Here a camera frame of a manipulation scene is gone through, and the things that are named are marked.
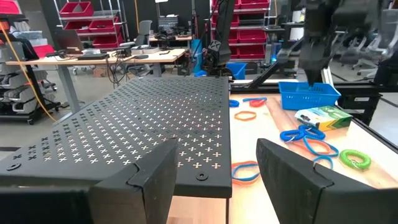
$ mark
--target orange rubber band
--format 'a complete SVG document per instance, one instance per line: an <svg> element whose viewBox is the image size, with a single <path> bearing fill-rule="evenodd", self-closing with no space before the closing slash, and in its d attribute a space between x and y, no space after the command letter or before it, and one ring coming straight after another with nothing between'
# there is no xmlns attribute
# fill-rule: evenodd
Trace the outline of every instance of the orange rubber band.
<svg viewBox="0 0 398 224"><path fill-rule="evenodd" d="M253 116L250 118L240 118L239 115L241 115L241 114L252 114ZM256 112L252 112L252 111L241 111L241 112L235 114L234 118L237 120L240 120L240 121L252 121L255 118L257 118L257 114L256 114Z"/></svg>
<svg viewBox="0 0 398 224"><path fill-rule="evenodd" d="M244 165L244 164L257 164L258 165L257 161L237 162L237 163L232 164L231 170L234 170L237 166ZM247 185L254 184L258 180L258 178L259 177L256 177L254 180L250 180L250 181L242 181L242 180L232 179L232 183L236 184L236 185L240 185L240 186L247 186Z"/></svg>

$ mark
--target laptop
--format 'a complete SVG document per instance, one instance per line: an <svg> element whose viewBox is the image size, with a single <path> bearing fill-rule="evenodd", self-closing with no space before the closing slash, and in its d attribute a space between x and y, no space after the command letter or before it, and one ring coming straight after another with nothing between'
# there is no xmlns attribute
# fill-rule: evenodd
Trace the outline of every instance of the laptop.
<svg viewBox="0 0 398 224"><path fill-rule="evenodd" d="M62 50L66 50L67 54L83 54L83 44L77 36L75 30L56 30L54 32L55 42L58 43Z"/></svg>

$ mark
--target red storage bin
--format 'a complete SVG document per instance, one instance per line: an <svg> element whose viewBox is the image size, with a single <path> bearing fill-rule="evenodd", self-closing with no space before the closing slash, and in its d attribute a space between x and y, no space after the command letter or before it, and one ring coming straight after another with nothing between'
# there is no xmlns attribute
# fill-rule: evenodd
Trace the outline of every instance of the red storage bin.
<svg viewBox="0 0 398 224"><path fill-rule="evenodd" d="M266 33L263 30L240 30L240 43L265 43L267 40Z"/></svg>
<svg viewBox="0 0 398 224"><path fill-rule="evenodd" d="M33 47L33 49L35 50L39 58L45 58L46 54L55 52L54 48L51 45L37 46Z"/></svg>
<svg viewBox="0 0 398 224"><path fill-rule="evenodd" d="M1 0L0 14L22 14L16 1Z"/></svg>
<svg viewBox="0 0 398 224"><path fill-rule="evenodd" d="M240 0L241 9L265 9L269 7L269 0Z"/></svg>
<svg viewBox="0 0 398 224"><path fill-rule="evenodd" d="M216 38L216 32L213 31L211 38L215 39ZM230 30L229 31L229 37L228 37L228 43L229 44L237 44L239 42L238 38L238 31L237 30Z"/></svg>
<svg viewBox="0 0 398 224"><path fill-rule="evenodd" d="M118 35L118 40L116 40L115 35L95 37L93 41L93 46L96 49L111 49L119 47L119 44L123 43L123 37L121 34Z"/></svg>
<svg viewBox="0 0 398 224"><path fill-rule="evenodd" d="M81 11L74 12L80 6ZM60 17L88 17L94 14L91 2L68 2L60 11Z"/></svg>
<svg viewBox="0 0 398 224"><path fill-rule="evenodd" d="M242 46L239 47L238 52L239 58L244 59L256 59L266 57L266 51L264 50L264 46L260 45Z"/></svg>
<svg viewBox="0 0 398 224"><path fill-rule="evenodd" d="M213 15L211 18L211 26L216 27L216 22L217 22L217 15ZM239 15L234 15L232 17L232 22L231 22L231 27L237 27L239 25Z"/></svg>
<svg viewBox="0 0 398 224"><path fill-rule="evenodd" d="M237 59L239 58L239 52L237 47L230 47L231 50L231 59Z"/></svg>
<svg viewBox="0 0 398 224"><path fill-rule="evenodd" d="M93 33L114 32L116 28L116 33L119 33L121 25L113 25L114 22L119 22L119 17L115 17L113 21L109 19L93 21L91 22L89 27L90 32Z"/></svg>
<svg viewBox="0 0 398 224"><path fill-rule="evenodd" d="M74 29L78 34L86 34L90 32L89 26L91 24L91 21L73 21L73 22L68 22L68 24L65 26L65 29Z"/></svg>
<svg viewBox="0 0 398 224"><path fill-rule="evenodd" d="M211 0L211 10L218 10L218 6L216 6L216 2L220 3L220 0ZM235 1L235 7L234 9L240 9L241 8L241 0L236 0Z"/></svg>
<svg viewBox="0 0 398 224"><path fill-rule="evenodd" d="M230 30L229 31L229 37L228 37L228 43L229 44L237 44L238 43L238 31L237 30Z"/></svg>

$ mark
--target rubber band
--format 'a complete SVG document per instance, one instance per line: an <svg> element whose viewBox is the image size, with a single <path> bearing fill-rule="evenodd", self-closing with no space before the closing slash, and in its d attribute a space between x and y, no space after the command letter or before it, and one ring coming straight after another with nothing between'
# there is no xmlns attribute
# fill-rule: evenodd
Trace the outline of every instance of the rubber band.
<svg viewBox="0 0 398 224"><path fill-rule="evenodd" d="M324 153L315 152L315 151L312 149L311 145L309 145L308 139L317 140L317 141L319 141L319 142L323 142L323 143L329 145L330 149L331 149L332 151L334 151L334 154L324 154ZM311 136L304 136L303 140L304 140L304 144L305 144L305 146L307 147L307 149L308 149L312 154L314 154L314 155L316 155L316 156L336 157L336 156L338 156L338 154L339 154L339 151L338 151L338 149L337 149L335 146L332 146L331 144L328 144L327 142L324 142L324 141L322 141L322 140L313 138L313 137L311 137Z"/></svg>
<svg viewBox="0 0 398 224"><path fill-rule="evenodd" d="M308 126L308 125L300 125L298 127L299 130L304 132L304 135L310 136L316 139L324 140L326 138L325 133L319 131L316 127Z"/></svg>
<svg viewBox="0 0 398 224"><path fill-rule="evenodd" d="M304 138L304 132L301 130L282 131L279 137L285 142L297 141Z"/></svg>
<svg viewBox="0 0 398 224"><path fill-rule="evenodd" d="M239 115L241 115L241 114L251 114L253 116L250 118L240 118ZM240 121L251 121L251 120L254 120L255 118L257 118L257 114L256 114L256 112L252 112L252 111L241 111L239 113L236 113L234 115L234 118L237 120L240 120Z"/></svg>
<svg viewBox="0 0 398 224"><path fill-rule="evenodd" d="M353 159L348 158L348 156L354 156L362 160L362 162L357 162ZM371 166L371 158L365 153L359 152L357 150L347 149L340 153L340 160L353 169L366 170Z"/></svg>
<svg viewBox="0 0 398 224"><path fill-rule="evenodd" d="M251 100L251 101L249 102L249 105L250 105L251 107L257 108L257 107L260 107L260 106L265 105L265 103L266 103L265 100Z"/></svg>
<svg viewBox="0 0 398 224"><path fill-rule="evenodd" d="M250 177L235 177L237 171L241 168L244 167L255 167L258 166L258 163L256 161L246 161L246 162L237 162L232 164L232 182L234 184L238 185L251 185L257 181L258 177L260 176L260 173L254 174L253 176Z"/></svg>
<svg viewBox="0 0 398 224"><path fill-rule="evenodd" d="M232 108L239 107L239 101L238 100L229 100L229 107L232 107Z"/></svg>
<svg viewBox="0 0 398 224"><path fill-rule="evenodd" d="M330 156L318 156L313 160L313 166L315 167L315 164L320 161L320 160L327 160L330 163L330 169L333 169L333 161Z"/></svg>
<svg viewBox="0 0 398 224"><path fill-rule="evenodd" d="M267 98L266 97L245 98L245 99L243 99L243 102L248 102L248 101L252 101L252 100L267 100Z"/></svg>
<svg viewBox="0 0 398 224"><path fill-rule="evenodd" d="M321 141L321 140L319 140L319 139L307 139L307 142L309 142L309 143L314 143L314 144L319 144L319 145L323 146L323 147L327 150L327 152L317 152L317 153L319 153L319 154L321 154L321 155L328 156L328 155L334 153L334 152L331 150L331 147L329 146L329 144L326 143L326 142L324 142L324 141ZM303 145L303 144L300 144L300 143L297 143L297 142L293 142L293 143L294 143L296 146L299 146L299 147L301 147L301 148L304 149L304 150L308 150L308 148L307 148L305 145Z"/></svg>

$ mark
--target table leg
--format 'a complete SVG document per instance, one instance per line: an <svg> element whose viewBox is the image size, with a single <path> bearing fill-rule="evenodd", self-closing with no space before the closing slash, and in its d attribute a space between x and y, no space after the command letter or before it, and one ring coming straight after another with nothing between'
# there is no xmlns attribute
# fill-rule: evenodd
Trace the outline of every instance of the table leg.
<svg viewBox="0 0 398 224"><path fill-rule="evenodd" d="M80 111L80 105L68 67L65 65L59 65L58 74L60 76L63 89L65 90L70 110L72 111L72 114L75 114Z"/></svg>
<svg viewBox="0 0 398 224"><path fill-rule="evenodd" d="M154 63L153 71L155 77L162 77L162 68L160 67L160 63Z"/></svg>

